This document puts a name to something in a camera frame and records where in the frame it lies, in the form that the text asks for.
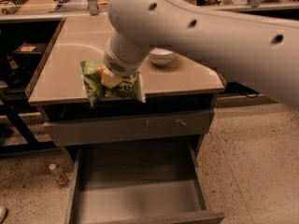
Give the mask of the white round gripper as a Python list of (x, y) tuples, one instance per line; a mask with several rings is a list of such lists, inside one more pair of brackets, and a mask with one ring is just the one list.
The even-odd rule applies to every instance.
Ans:
[(121, 77), (133, 74), (150, 53), (151, 47), (137, 45), (118, 32), (113, 32), (106, 43), (101, 84), (113, 89)]

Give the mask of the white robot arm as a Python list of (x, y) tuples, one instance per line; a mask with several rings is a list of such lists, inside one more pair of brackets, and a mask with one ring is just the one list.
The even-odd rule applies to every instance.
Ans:
[(128, 76), (167, 49), (278, 102), (299, 107), (299, 24), (197, 7), (183, 0), (108, 0), (114, 28), (104, 64)]

